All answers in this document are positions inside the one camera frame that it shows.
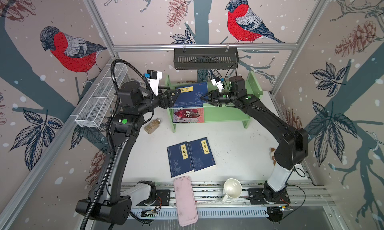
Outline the red pink Hamlet book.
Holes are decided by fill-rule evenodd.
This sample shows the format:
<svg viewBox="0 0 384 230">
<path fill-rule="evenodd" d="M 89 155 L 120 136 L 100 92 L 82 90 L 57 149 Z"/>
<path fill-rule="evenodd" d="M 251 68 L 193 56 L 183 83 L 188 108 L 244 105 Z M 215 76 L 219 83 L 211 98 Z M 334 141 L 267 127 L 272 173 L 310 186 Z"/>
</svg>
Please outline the red pink Hamlet book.
<svg viewBox="0 0 384 230">
<path fill-rule="evenodd" d="M 204 123 L 204 109 L 179 109 L 173 113 L 173 123 Z"/>
</svg>

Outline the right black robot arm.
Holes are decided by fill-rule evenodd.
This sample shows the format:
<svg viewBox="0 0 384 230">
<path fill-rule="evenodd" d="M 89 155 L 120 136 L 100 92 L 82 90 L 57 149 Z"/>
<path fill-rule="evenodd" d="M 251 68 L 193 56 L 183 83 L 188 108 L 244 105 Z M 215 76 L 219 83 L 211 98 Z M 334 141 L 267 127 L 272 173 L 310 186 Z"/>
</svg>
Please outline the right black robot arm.
<svg viewBox="0 0 384 230">
<path fill-rule="evenodd" d="M 201 100 L 215 107 L 226 105 L 241 110 L 258 121 L 279 143 L 274 151 L 276 164 L 262 191 L 263 200 L 274 204 L 285 194 L 286 183 L 295 166 L 308 156 L 308 132 L 288 125 L 271 112 L 259 97 L 248 94 L 243 77 L 231 77 L 229 82 L 224 91 L 220 79 L 214 79 L 217 89 L 203 95 Z"/>
</svg>

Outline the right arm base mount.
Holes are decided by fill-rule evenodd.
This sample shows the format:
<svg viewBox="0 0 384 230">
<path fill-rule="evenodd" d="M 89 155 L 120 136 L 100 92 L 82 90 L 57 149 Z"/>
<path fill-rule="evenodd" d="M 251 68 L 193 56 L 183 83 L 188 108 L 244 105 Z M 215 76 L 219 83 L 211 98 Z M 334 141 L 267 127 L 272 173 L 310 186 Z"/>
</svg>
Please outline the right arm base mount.
<svg viewBox="0 0 384 230">
<path fill-rule="evenodd" d="M 291 201 L 287 192 L 287 188 L 274 192 L 270 189 L 248 189 L 251 205 L 290 205 Z"/>
</svg>

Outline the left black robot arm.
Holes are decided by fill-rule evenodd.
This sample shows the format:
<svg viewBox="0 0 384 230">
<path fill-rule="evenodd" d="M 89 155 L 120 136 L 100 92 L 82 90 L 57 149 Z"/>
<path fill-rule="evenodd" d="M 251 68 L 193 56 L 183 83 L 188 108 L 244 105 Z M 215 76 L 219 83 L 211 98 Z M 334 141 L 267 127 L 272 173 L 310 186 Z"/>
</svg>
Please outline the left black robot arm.
<svg viewBox="0 0 384 230">
<path fill-rule="evenodd" d="M 139 74 L 146 87 L 143 88 L 137 81 L 126 82 L 119 87 L 116 64 L 124 64 Z M 107 156 L 88 197 L 77 203 L 76 212 L 84 217 L 80 225 L 81 230 L 86 229 L 89 220 L 109 223 L 110 229 L 114 225 L 123 225 L 131 215 L 133 207 L 140 203 L 156 202 L 156 184 L 152 181 L 139 181 L 127 194 L 122 195 L 124 170 L 140 130 L 147 123 L 144 115 L 153 114 L 157 107 L 171 108 L 181 94 L 181 91 L 169 87 L 155 94 L 147 78 L 125 60 L 114 60 L 110 71 L 117 101 L 105 129 Z"/>
</svg>

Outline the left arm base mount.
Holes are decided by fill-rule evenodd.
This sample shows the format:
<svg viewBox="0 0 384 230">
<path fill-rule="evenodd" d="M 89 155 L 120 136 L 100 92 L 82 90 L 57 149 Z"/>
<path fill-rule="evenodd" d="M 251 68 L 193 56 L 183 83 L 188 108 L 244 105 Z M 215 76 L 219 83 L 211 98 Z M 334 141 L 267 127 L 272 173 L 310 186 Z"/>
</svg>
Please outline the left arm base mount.
<svg viewBox="0 0 384 230">
<path fill-rule="evenodd" d="M 153 202 L 142 201 L 136 205 L 136 207 L 159 207 L 159 206 L 169 206 L 171 199 L 170 190 L 156 190 L 156 197 Z"/>
</svg>

